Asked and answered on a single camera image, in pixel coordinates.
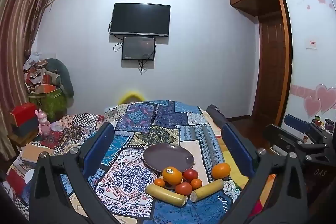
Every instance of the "television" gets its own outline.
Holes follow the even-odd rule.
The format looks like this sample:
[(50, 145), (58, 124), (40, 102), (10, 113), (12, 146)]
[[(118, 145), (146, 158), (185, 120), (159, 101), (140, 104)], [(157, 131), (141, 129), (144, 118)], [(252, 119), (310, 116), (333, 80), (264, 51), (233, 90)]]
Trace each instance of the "television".
[(122, 60), (154, 60), (154, 37), (124, 37)]
[(110, 34), (169, 35), (170, 6), (148, 3), (115, 3)]

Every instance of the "patchwork bedspread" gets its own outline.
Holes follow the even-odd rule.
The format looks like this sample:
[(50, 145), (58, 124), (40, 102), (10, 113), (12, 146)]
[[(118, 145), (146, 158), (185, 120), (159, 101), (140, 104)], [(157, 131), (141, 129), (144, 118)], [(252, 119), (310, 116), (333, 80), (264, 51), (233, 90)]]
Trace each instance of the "patchwork bedspread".
[[(241, 193), (228, 177), (222, 190), (199, 202), (188, 200), (183, 208), (161, 202), (145, 193), (145, 188), (160, 176), (144, 165), (142, 154), (151, 145), (170, 143), (186, 148), (194, 156), (194, 169), (203, 185), (213, 181), (211, 169), (224, 162), (216, 136), (203, 111), (181, 102), (158, 100), (123, 104), (107, 108), (105, 115), (66, 115), (53, 123), (53, 138), (34, 143), (54, 149), (55, 154), (68, 152), (92, 137), (103, 122), (113, 124), (115, 138), (96, 174), (88, 178), (107, 209), (127, 224), (216, 224)], [(23, 180), (32, 167), (18, 157), (8, 170), (3, 183), (8, 195), (29, 219), (30, 183)], [(74, 209), (86, 215), (66, 175), (61, 176)]]

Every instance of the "pink toy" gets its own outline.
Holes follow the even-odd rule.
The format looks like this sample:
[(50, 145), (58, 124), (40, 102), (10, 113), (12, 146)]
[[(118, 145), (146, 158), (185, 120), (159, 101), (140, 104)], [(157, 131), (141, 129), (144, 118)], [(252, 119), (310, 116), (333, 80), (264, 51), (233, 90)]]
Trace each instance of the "pink toy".
[(50, 122), (48, 121), (47, 114), (41, 110), (35, 110), (37, 120), (39, 121), (39, 134), (43, 137), (47, 137), (50, 133)]

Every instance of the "yellow cylindrical stick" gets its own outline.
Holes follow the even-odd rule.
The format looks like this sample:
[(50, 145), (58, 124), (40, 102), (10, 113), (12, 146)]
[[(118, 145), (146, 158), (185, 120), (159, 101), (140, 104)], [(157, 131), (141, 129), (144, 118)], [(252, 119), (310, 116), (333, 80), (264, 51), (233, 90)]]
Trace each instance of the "yellow cylindrical stick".
[(182, 207), (188, 200), (187, 196), (174, 193), (156, 184), (147, 185), (145, 192), (154, 198), (178, 207)]
[(201, 188), (192, 191), (190, 194), (190, 200), (192, 202), (199, 201), (203, 198), (212, 195), (213, 193), (219, 191), (220, 189), (223, 189), (223, 187), (224, 187), (224, 181), (222, 179), (215, 180), (207, 185), (202, 186)]

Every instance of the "curtain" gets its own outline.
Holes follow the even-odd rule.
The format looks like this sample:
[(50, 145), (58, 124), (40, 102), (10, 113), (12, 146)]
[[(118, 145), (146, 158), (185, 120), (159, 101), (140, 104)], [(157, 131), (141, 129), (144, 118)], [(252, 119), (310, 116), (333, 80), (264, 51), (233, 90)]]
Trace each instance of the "curtain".
[(29, 57), (48, 0), (0, 0), (0, 153), (15, 156), (7, 134), (9, 113), (27, 102), (23, 64)]

